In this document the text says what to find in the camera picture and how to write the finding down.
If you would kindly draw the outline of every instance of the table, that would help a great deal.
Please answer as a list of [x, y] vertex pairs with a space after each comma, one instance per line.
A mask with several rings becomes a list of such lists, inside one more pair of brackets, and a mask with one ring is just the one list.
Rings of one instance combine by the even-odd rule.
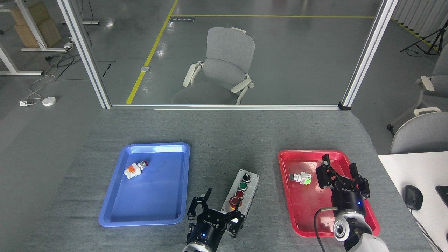
[[[301, 237], [291, 227], [277, 160], [285, 149], [344, 152], [369, 179], [379, 237], [390, 251], [431, 251], [350, 111], [148, 109], [100, 111], [24, 250], [180, 252], [188, 231], [186, 217], [162, 226], [105, 228], [98, 223], [121, 149], [133, 143], [172, 142], [191, 148], [188, 206], [212, 187], [208, 205], [219, 208], [239, 169], [260, 175], [244, 228], [236, 239], [224, 234], [218, 252], [320, 251], [316, 238]], [[345, 251], [332, 237], [322, 240], [327, 251]]]
[[423, 194], [415, 218], [444, 251], [448, 251], [448, 208], [435, 190], [435, 186], [448, 185], [448, 152], [426, 152], [378, 156], [389, 173], [400, 195], [405, 185], [414, 185]]

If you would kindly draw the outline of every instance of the yellow floor line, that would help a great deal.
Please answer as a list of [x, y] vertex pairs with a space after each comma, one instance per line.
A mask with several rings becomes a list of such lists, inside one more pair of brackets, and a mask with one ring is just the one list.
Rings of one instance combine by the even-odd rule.
[[175, 15], [176, 17], [323, 17], [323, 18], [374, 18], [374, 16], [312, 16], [312, 15]]
[[[157, 45], [159, 44], [160, 38], [162, 37], [162, 34], [163, 34], [167, 24], [168, 24], [168, 21], [169, 21], [171, 15], [172, 15], [172, 12], [174, 11], [174, 8], [176, 7], [177, 1], [178, 0], [174, 1], [174, 4], [172, 5], [170, 12], [169, 12], [167, 18], [165, 19], [164, 25], [160, 29], [159, 35], [157, 36], [157, 39], [155, 40], [154, 45], [152, 46], [151, 52], [149, 53], [148, 58], [146, 59], [144, 66], [149, 66], [149, 62], [151, 62], [152, 56], [154, 55], [155, 49], [157, 48]], [[137, 81], [135, 82], [135, 85], [132, 88], [131, 93], [129, 94], [129, 97], [128, 97], [128, 100], [126, 101], [126, 104], [131, 104], [132, 103], [132, 100], [134, 99], [135, 94], [137, 93], [138, 87], [140, 86], [140, 83], [142, 83], [142, 80], [143, 80], [143, 77], [145, 76], [145, 73], [146, 72], [140, 72], [140, 75], [138, 76]]]
[[[394, 21], [395, 23], [397, 23], [399, 26], [403, 27], [403, 29], [407, 30], [410, 34], [414, 35], [417, 39], [419, 39], [419, 40], [423, 39], [423, 38], [420, 37], [419, 35], [415, 34], [415, 32], [409, 30], [409, 28], [405, 27], [404, 25], [400, 24], [399, 22], [397, 22], [397, 21], [395, 21], [395, 20], [393, 20], [393, 21]], [[423, 40], [422, 42], [425, 43], [425, 44], [427, 44], [429, 47], [431, 47], [431, 44], [430, 44], [428, 41]]]

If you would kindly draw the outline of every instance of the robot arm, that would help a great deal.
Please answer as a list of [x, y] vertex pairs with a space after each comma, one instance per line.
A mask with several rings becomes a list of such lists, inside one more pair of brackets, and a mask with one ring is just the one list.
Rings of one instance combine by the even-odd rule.
[[241, 198], [238, 199], [235, 210], [223, 213], [214, 209], [209, 209], [207, 199], [211, 194], [211, 187], [208, 188], [205, 196], [194, 197], [188, 209], [188, 219], [193, 220], [196, 216], [196, 207], [202, 206], [203, 213], [198, 215], [196, 224], [190, 222], [190, 231], [187, 234], [187, 246], [183, 252], [215, 252], [225, 231], [232, 237], [236, 237], [244, 222], [244, 214], [238, 207]]
[[344, 242], [348, 252], [389, 252], [386, 243], [372, 235], [372, 229], [365, 221], [363, 201], [370, 197], [369, 183], [358, 174], [356, 164], [350, 164], [352, 178], [347, 178], [340, 176], [331, 167], [328, 154], [322, 157], [322, 161], [316, 169], [316, 175], [320, 188], [329, 187], [332, 190], [335, 238]]

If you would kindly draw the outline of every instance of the tripod stand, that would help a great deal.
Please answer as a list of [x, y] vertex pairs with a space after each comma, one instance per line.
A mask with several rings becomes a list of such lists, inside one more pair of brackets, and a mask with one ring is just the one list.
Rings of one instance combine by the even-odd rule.
[[[405, 49], [401, 50], [400, 52], [402, 52], [402, 51], [404, 51], [404, 50], [410, 48], [410, 47], [413, 46], [413, 45], [416, 45], [416, 46], [417, 46], [417, 47], [418, 47], [424, 54], [426, 54], [426, 55], [435, 55], [435, 54], [439, 54], [439, 53], [442, 51], [443, 42], [444, 42], [444, 33], [447, 31], [447, 30], [445, 29], [447, 26], [448, 26], [448, 20], [445, 22], [445, 24], [444, 24], [444, 26], [443, 26], [442, 28], [440, 28], [440, 29], [438, 29], [437, 31], [435, 31], [435, 32], [433, 32], [433, 33], [431, 33], [431, 34], [429, 34], [428, 36], [424, 37], [423, 39], [421, 39], [421, 40], [419, 40], [419, 41], [413, 43], [412, 45], [406, 47]], [[425, 50], [423, 50], [423, 49], [418, 45], [418, 43], [424, 41], [426, 38], [431, 37], [432, 35], [434, 35], [434, 34], [436, 34], [436, 33], [437, 33], [437, 36], [436, 36], [434, 42], [432, 43], [432, 45], [429, 47], [429, 49], [428, 49], [427, 52], [426, 52]], [[435, 43], [437, 43], [437, 41], [438, 41], [439, 39], [440, 39], [440, 43], [434, 47]], [[433, 48], [436, 48], [436, 49], [437, 49], [437, 53], [430, 53], [431, 50], [432, 50]]]

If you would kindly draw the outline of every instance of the white chair armrest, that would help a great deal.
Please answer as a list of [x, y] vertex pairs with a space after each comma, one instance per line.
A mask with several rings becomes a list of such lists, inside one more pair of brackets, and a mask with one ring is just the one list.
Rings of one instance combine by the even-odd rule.
[[247, 87], [251, 82], [252, 82], [251, 79], [245, 79], [244, 81], [234, 86], [230, 91], [232, 93], [238, 93], [239, 91], [243, 90], [243, 88]]
[[426, 114], [426, 113], [433, 113], [433, 112], [442, 112], [442, 111], [439, 108], [437, 108], [437, 107], [414, 109], [415, 117], [421, 116], [424, 113]]
[[231, 27], [230, 29], [239, 30], [240, 32], [246, 34], [246, 31], [245, 31], [245, 30], [241, 30], [241, 29], [238, 29], [238, 28], [235, 28], [235, 27]]
[[190, 69], [188, 69], [187, 75], [184, 79], [184, 87], [188, 87], [190, 85], [191, 78], [193, 77], [193, 73], [196, 70], [196, 64], [191, 64]]
[[421, 80], [422, 80], [422, 83], [423, 83], [423, 86], [425, 87], [425, 89], [428, 91], [434, 91], [434, 86], [432, 85], [431, 80], [426, 76], [422, 76], [421, 78], [422, 78]]

